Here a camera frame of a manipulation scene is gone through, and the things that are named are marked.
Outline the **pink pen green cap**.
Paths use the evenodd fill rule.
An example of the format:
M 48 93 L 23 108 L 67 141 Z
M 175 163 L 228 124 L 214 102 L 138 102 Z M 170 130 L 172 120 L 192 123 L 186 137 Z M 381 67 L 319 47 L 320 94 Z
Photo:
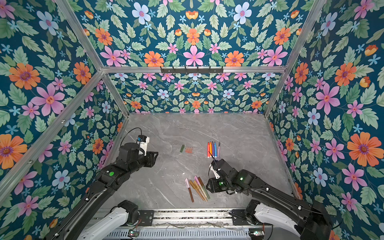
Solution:
M 219 158 L 220 157 L 220 150 L 221 150 L 221 143 L 219 142 L 218 144 L 217 144 L 217 158 Z

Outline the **dark green pen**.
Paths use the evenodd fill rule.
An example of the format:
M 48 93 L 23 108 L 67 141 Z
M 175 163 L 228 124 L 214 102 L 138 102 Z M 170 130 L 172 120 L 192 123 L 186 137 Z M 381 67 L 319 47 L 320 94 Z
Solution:
M 200 185 L 201 185 L 201 187 L 202 187 L 202 189 L 203 189 L 203 192 L 204 192 L 206 198 L 207 198 L 208 200 L 210 200 L 211 198 L 210 198 L 210 196 L 209 196 L 209 194 L 208 194 L 208 192 L 207 192 L 207 189 L 206 189 L 206 187 L 205 187 L 205 185 L 204 185 L 202 179 L 201 179 L 200 177 L 198 177 L 198 180 L 199 180 L 199 183 L 200 183 Z

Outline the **blue highlighter pen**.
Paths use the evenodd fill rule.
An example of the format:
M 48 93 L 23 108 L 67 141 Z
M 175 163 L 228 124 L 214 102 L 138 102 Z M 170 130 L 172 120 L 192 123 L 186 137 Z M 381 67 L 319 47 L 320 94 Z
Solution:
M 217 158 L 217 144 L 216 144 L 216 142 L 214 142 L 214 147 L 215 147 L 215 157 L 214 158 Z

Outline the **orange highlighter pen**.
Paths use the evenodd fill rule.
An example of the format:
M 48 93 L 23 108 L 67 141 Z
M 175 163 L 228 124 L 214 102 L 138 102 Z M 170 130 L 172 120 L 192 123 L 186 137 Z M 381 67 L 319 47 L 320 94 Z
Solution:
M 209 154 L 210 158 L 212 157 L 213 149 L 212 149 L 212 142 L 209 142 Z

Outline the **red highlighter pen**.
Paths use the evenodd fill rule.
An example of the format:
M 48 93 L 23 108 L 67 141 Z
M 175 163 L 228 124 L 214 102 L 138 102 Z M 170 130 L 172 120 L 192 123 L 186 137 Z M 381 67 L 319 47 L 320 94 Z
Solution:
M 211 157 L 211 147 L 210 147 L 210 142 L 207 143 L 207 158 Z

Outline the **purple highlighter pen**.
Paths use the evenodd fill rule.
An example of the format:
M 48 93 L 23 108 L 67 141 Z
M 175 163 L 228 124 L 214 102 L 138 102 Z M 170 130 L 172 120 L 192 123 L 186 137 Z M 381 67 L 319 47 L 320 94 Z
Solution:
M 211 142 L 211 153 L 212 153 L 212 156 L 215 157 L 215 147 L 214 147 L 214 142 Z

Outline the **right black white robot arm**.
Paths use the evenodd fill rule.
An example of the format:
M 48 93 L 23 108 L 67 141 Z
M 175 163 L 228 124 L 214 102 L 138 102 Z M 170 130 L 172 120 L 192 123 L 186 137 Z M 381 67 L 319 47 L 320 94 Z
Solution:
M 325 206 L 295 198 L 267 184 L 248 170 L 237 171 L 225 160 L 213 160 L 206 187 L 211 193 L 244 194 L 252 200 L 245 209 L 250 224 L 270 224 L 289 231 L 301 240 L 327 240 L 333 222 Z

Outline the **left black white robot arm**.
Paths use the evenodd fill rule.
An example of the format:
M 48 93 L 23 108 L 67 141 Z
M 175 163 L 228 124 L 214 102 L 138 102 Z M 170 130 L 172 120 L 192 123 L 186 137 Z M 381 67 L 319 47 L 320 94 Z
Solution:
M 101 170 L 81 201 L 43 239 L 76 240 L 100 207 L 131 175 L 142 167 L 153 167 L 158 156 L 158 152 L 148 152 L 137 143 L 121 146 L 116 160 Z

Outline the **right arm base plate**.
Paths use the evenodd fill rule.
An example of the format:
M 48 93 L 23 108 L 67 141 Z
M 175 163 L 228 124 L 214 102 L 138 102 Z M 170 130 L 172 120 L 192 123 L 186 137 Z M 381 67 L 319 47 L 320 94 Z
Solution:
M 232 217 L 234 226 L 272 226 L 271 224 L 264 224 L 259 221 L 249 222 L 246 218 L 245 209 L 232 209 L 229 211 L 229 215 Z

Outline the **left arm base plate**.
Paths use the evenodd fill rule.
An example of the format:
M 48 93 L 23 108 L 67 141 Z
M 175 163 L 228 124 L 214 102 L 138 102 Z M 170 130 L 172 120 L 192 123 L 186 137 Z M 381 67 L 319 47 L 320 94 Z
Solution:
M 150 227 L 153 224 L 154 221 L 154 215 L 155 211 L 154 210 L 138 210 L 137 217 L 136 217 L 136 222 L 134 226 L 139 226 L 139 227 Z

